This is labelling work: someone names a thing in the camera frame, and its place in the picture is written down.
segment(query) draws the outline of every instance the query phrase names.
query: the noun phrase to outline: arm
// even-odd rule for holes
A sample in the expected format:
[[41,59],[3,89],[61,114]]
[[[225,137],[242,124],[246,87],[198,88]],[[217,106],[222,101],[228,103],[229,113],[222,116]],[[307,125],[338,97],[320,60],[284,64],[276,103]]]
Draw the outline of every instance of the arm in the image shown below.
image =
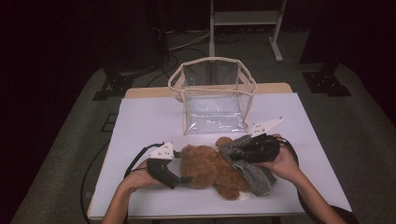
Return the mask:
[[315,216],[325,223],[345,223],[323,199],[308,177],[300,170],[290,151],[282,146],[274,161],[256,163],[268,168],[279,177],[289,180],[300,192],[305,204]]
[[133,192],[150,185],[161,185],[146,170],[147,161],[143,161],[119,184],[111,200],[110,206],[107,208],[103,224],[122,223],[128,212],[128,203]]

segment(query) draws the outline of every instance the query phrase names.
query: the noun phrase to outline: white metal stand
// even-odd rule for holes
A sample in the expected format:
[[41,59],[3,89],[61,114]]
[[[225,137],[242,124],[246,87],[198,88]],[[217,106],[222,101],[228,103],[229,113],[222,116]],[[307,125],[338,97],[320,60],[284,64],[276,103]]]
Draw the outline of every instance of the white metal stand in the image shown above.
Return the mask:
[[277,37],[282,23],[287,0],[282,0],[280,10],[269,11],[227,11],[215,12],[214,0],[210,1],[210,41],[209,56],[215,57],[215,26],[217,25],[264,25],[274,24],[274,35],[269,37],[271,48],[275,54],[276,61],[283,62],[282,55],[277,47]]

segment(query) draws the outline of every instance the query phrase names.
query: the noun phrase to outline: gray carpet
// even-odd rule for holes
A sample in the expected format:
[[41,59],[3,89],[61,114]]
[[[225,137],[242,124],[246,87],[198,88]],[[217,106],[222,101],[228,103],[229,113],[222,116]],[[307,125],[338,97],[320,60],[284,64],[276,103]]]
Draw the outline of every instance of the gray carpet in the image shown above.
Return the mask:
[[[364,89],[359,77],[340,64],[335,72],[352,96],[328,97],[311,93],[302,72],[318,71],[320,64],[298,64],[308,33],[279,35],[278,45],[284,57],[277,63],[268,43],[269,34],[245,34],[241,41],[216,45],[217,56],[242,61],[257,82],[287,82],[298,92],[305,111],[334,169],[353,213],[362,224],[394,223],[396,220],[396,129],[375,100]],[[196,35],[170,34],[170,45],[178,46]],[[178,64],[203,57],[207,43],[172,53]],[[163,70],[176,67],[172,57]],[[134,87],[146,85],[162,70],[139,77]],[[94,192],[110,139],[107,116],[118,113],[120,97],[93,101],[106,80],[102,70],[92,75],[78,97],[64,126],[45,159],[35,182],[22,202],[12,223],[86,223],[80,206],[84,176],[83,206],[87,210]],[[165,86],[166,76],[156,78],[150,87]],[[312,223],[307,216],[282,217],[282,223]],[[135,223],[150,223],[137,220]],[[269,218],[164,220],[163,223],[271,223]]]

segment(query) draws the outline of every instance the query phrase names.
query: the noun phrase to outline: person's left hand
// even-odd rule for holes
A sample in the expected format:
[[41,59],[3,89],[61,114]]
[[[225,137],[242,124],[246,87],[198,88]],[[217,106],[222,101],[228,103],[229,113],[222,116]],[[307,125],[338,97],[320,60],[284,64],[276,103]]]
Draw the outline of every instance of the person's left hand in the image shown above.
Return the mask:
[[147,171],[147,160],[145,160],[128,174],[120,185],[128,189],[142,189],[150,185],[162,185],[162,183],[149,174]]

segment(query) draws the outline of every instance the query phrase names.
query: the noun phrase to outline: transparent storage bag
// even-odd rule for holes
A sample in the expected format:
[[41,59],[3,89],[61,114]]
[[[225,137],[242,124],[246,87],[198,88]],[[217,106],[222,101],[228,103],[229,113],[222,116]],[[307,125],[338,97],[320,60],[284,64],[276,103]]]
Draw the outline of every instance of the transparent storage bag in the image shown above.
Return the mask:
[[168,87],[184,107],[184,134],[247,132],[256,82],[235,59],[208,57],[183,63]]

